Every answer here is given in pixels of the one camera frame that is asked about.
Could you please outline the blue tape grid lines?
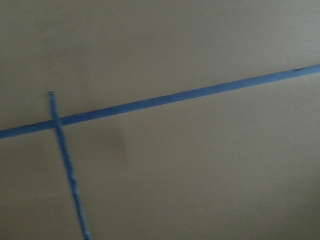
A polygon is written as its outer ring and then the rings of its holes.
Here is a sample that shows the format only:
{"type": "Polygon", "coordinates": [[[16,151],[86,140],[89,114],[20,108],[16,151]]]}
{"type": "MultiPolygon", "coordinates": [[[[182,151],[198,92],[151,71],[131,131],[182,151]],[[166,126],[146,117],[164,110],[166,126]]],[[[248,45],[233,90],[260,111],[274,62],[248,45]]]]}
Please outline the blue tape grid lines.
{"type": "Polygon", "coordinates": [[[169,95],[153,97],[149,99],[134,101],[130,103],[120,104],[120,105],[111,106],[107,108],[101,108],[97,110],[87,111],[87,112],[73,114],[73,115],[64,116],[64,117],[60,117],[58,114],[57,101],[56,101],[54,92],[48,91],[47,96],[48,96],[49,112],[51,115],[50,120],[8,128],[8,129],[3,129],[0,132],[0,138],[8,139],[16,136],[27,135],[27,134],[45,131],[49,129],[54,130],[57,143],[58,143],[58,148],[60,150],[63,166],[66,172],[66,177],[69,184],[70,193],[73,199],[73,204],[75,207],[82,237],[85,240],[91,240],[93,237],[90,233],[86,216],[85,216],[85,211],[82,206],[78,181],[76,178],[70,152],[67,146],[67,140],[63,132],[64,126],[69,126],[77,123],[106,118],[106,117],[129,113],[129,112],[134,112],[138,110],[148,109],[148,108],[157,107],[161,105],[167,105],[175,102],[201,98],[209,95],[215,95],[215,94],[220,94],[224,92],[230,92],[234,90],[249,88],[253,86],[269,84],[269,83],[283,81],[287,79],[298,78],[298,77],[312,75],[312,74],[318,74],[319,72],[320,72],[319,64],[310,65],[303,68],[291,69],[291,70],[270,73],[270,74],[261,75],[261,76],[255,76],[255,77],[220,83],[216,85],[172,93],[169,95]]]}

